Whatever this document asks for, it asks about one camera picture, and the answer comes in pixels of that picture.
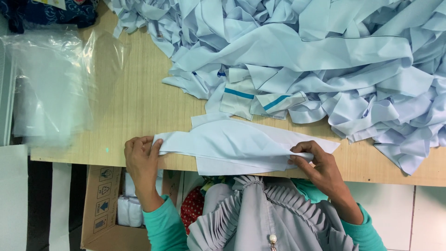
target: red polka dot fabric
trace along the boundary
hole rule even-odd
[[[184,199],[181,205],[181,220],[186,233],[189,235],[189,225],[194,223],[203,213],[204,196],[200,192],[201,187],[194,188]]]

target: cardboard box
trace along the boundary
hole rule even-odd
[[[116,209],[122,167],[90,166],[85,195],[81,248],[92,251],[148,251],[145,228],[119,226]],[[176,204],[180,171],[164,170],[162,194]]]

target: dark blue patterned fabric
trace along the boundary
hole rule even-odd
[[[86,0],[78,5],[65,0],[66,10],[32,0],[0,0],[0,11],[9,22],[9,29],[23,33],[23,21],[39,24],[76,24],[85,28],[95,23],[98,0]]]

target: woman's left hand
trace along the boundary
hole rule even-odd
[[[153,136],[134,137],[125,143],[124,155],[127,172],[135,184],[135,194],[145,212],[158,209],[164,200],[155,188],[158,172],[158,154],[162,139],[152,146]]]

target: wooden table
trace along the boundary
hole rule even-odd
[[[117,24],[116,15],[102,2],[98,14],[99,19],[93,28],[112,33]],[[88,37],[91,29],[83,30],[83,35]],[[189,131],[190,117],[205,114],[206,100],[161,83],[161,79],[168,76],[172,63],[154,45],[145,29],[131,35],[122,33],[120,40],[131,44],[132,49],[125,70],[118,79],[109,77],[107,53],[102,53],[97,60],[100,70],[98,103],[93,106],[95,128],[77,136],[68,150],[32,149],[32,160],[124,167],[123,149],[128,139],[162,132]],[[407,176],[373,147],[372,140],[351,145],[346,139],[341,140],[331,131],[326,118],[297,125],[289,118],[283,121],[255,115],[252,122],[341,142],[334,156],[345,181],[446,186],[446,148],[431,148],[429,157],[414,175]],[[162,156],[160,168],[197,170],[194,157],[179,154]],[[305,177],[297,169],[263,175]]]

